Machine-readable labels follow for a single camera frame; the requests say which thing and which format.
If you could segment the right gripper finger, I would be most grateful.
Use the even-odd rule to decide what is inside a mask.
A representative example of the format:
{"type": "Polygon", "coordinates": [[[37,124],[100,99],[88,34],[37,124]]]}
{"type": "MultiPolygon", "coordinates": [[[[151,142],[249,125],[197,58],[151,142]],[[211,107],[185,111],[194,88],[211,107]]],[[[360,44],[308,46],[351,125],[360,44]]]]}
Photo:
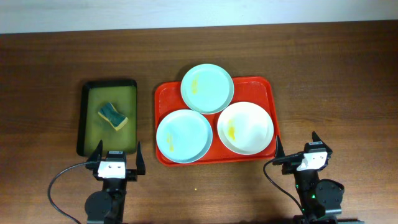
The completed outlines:
{"type": "Polygon", "coordinates": [[[276,136],[276,150],[275,150],[275,158],[285,157],[285,152],[282,146],[282,142],[280,140],[280,136],[276,136]]]}
{"type": "Polygon", "coordinates": [[[318,136],[318,134],[315,131],[312,132],[312,141],[313,142],[322,142],[322,140],[320,139],[320,137],[318,136]]]}

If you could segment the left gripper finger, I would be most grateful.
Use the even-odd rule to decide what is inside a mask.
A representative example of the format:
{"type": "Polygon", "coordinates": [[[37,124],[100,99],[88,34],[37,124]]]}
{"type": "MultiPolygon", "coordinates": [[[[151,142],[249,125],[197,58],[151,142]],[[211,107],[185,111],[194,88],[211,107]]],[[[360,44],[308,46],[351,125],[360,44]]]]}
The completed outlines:
{"type": "Polygon", "coordinates": [[[145,175],[146,174],[146,166],[145,166],[144,158],[142,156],[140,142],[138,142],[138,144],[137,144],[136,170],[137,170],[137,175],[145,175]]]}
{"type": "Polygon", "coordinates": [[[88,162],[98,162],[102,158],[102,152],[103,152],[103,141],[100,140],[96,149],[93,151],[93,153],[89,156],[88,162]]]}

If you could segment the white plate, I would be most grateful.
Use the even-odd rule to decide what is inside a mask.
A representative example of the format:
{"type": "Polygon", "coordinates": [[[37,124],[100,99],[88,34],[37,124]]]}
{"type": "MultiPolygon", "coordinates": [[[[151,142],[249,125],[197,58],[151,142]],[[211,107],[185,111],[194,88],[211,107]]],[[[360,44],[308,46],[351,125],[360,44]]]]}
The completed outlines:
{"type": "Polygon", "coordinates": [[[265,150],[274,135],[273,121],[268,112],[245,101],[224,109],[216,127],[221,142],[230,151],[245,156],[265,150]]]}

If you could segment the green and yellow sponge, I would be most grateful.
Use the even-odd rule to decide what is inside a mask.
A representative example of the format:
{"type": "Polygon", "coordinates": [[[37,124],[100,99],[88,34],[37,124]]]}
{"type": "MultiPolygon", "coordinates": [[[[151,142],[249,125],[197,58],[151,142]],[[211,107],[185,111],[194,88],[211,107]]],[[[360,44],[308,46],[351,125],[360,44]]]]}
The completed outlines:
{"type": "Polygon", "coordinates": [[[119,113],[110,102],[99,109],[98,115],[107,121],[116,131],[119,131],[129,121],[128,117],[119,113]]]}

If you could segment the light blue plate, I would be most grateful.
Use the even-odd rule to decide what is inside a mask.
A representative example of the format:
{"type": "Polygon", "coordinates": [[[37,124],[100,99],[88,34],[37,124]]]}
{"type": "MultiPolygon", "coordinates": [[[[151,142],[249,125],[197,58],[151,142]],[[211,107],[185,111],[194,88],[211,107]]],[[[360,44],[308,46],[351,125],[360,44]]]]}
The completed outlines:
{"type": "Polygon", "coordinates": [[[193,110],[177,110],[160,122],[156,131],[159,151],[170,161],[188,164],[201,159],[210,149],[210,122],[193,110]]]}

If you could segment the light green plate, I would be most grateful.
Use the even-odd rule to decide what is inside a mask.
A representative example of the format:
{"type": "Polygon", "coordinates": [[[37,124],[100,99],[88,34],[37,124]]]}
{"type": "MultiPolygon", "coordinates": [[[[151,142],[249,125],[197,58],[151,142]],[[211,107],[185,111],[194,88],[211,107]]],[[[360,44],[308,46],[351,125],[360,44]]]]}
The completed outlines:
{"type": "Polygon", "coordinates": [[[194,66],[184,75],[180,92],[190,109],[201,114],[215,114],[231,103],[234,83],[225,69],[204,63],[194,66]]]}

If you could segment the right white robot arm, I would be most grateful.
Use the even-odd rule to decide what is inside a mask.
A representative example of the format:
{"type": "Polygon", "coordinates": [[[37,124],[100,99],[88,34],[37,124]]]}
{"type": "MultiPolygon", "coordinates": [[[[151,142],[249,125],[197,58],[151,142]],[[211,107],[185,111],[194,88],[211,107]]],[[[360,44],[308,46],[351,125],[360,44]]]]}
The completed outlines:
{"type": "Polygon", "coordinates": [[[328,165],[333,151],[317,135],[304,145],[301,152],[286,155],[280,137],[276,137],[276,152],[272,164],[282,166],[282,174],[292,174],[295,189],[300,199],[302,212],[294,216],[295,223],[337,223],[336,216],[342,213],[341,203],[345,187],[330,179],[320,179],[318,173],[328,165]]]}

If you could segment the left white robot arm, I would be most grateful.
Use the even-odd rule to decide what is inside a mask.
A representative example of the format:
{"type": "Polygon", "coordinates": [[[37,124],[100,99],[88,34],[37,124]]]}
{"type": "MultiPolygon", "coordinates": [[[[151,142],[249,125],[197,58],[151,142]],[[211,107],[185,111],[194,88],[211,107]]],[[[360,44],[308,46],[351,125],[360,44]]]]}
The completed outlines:
{"type": "Polygon", "coordinates": [[[103,142],[100,141],[87,160],[86,168],[96,180],[102,181],[100,191],[92,193],[85,202],[88,223],[120,224],[123,222],[127,183],[136,182],[146,174],[146,167],[137,145],[136,168],[127,169],[127,154],[124,151],[108,151],[102,158],[103,142]]]}

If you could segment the black tray with green liquid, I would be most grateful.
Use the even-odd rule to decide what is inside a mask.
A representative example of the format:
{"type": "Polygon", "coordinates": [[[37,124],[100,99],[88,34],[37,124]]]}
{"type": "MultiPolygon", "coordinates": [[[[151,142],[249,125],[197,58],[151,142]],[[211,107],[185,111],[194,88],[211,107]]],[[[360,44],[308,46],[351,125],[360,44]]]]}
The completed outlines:
{"type": "Polygon", "coordinates": [[[97,80],[82,86],[76,153],[88,157],[103,142],[103,152],[136,152],[137,145],[137,83],[133,79],[97,80]],[[115,130],[98,111],[111,103],[128,118],[115,130]]]}

